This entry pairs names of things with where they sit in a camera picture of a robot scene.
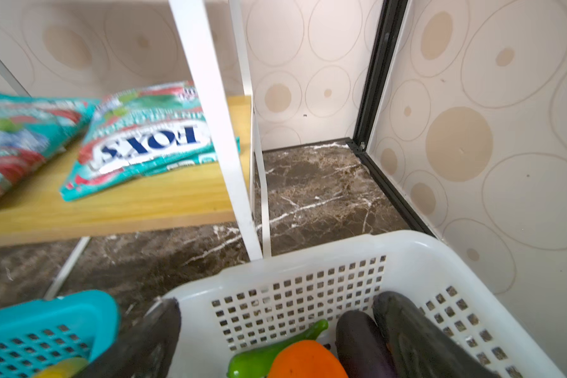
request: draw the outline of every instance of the basket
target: basket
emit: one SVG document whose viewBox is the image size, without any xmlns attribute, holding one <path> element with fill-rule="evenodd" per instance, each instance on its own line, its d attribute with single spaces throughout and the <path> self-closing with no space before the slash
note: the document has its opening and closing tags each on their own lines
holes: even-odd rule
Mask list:
<svg viewBox="0 0 567 378">
<path fill-rule="evenodd" d="M 168 376 L 219 377 L 235 354 L 303 331 L 335 350 L 348 310 L 371 314 L 374 296 L 399 292 L 485 367 L 504 378 L 563 374 L 451 250 L 423 233 L 362 235 L 227 268 L 166 294 L 176 298 L 181 332 Z"/>
<path fill-rule="evenodd" d="M 118 307 L 107 293 L 83 291 L 0 310 L 0 378 L 27 378 L 57 362 L 90 361 L 117 336 Z"/>
</svg>

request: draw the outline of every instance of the dark purple eggplant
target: dark purple eggplant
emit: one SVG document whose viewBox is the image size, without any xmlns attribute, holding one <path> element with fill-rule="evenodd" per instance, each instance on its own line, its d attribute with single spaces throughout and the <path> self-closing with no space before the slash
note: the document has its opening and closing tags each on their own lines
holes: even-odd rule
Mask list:
<svg viewBox="0 0 567 378">
<path fill-rule="evenodd" d="M 397 378 L 385 340 L 366 313 L 342 314 L 336 326 L 336 349 L 349 378 Z"/>
</svg>

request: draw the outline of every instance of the brown marble surface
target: brown marble surface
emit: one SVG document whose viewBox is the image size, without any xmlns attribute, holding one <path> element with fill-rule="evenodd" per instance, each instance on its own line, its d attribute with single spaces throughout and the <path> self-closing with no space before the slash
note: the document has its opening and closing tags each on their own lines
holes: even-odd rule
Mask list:
<svg viewBox="0 0 567 378">
<path fill-rule="evenodd" d="M 273 255 L 408 228 L 342 142 L 266 152 L 264 159 Z M 256 208 L 259 220 L 258 195 Z M 41 298 L 76 242 L 0 248 L 0 307 Z M 159 295 L 247 261 L 236 223 L 97 237 L 59 294 L 106 291 L 126 330 Z"/>
</svg>

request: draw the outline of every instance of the teal plastic basket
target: teal plastic basket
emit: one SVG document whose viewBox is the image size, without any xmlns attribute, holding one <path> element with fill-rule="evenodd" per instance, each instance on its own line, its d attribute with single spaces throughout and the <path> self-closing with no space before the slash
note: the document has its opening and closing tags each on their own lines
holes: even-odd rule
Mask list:
<svg viewBox="0 0 567 378">
<path fill-rule="evenodd" d="M 72 358 L 89 361 L 117 337 L 118 306 L 107 293 L 83 291 L 0 310 L 0 378 L 27 378 Z"/>
</svg>

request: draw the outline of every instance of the white plastic basket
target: white plastic basket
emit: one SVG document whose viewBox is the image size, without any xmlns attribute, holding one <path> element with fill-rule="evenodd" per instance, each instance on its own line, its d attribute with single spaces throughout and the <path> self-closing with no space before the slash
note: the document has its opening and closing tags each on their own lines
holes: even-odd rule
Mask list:
<svg viewBox="0 0 567 378">
<path fill-rule="evenodd" d="M 348 310 L 371 315 L 374 296 L 410 298 L 469 354 L 501 377 L 564 375 L 445 244 L 415 231 L 362 235 L 227 268 L 175 288 L 181 333 L 168 376 L 224 378 L 244 350 L 281 341 L 319 319 L 335 354 Z"/>
</svg>

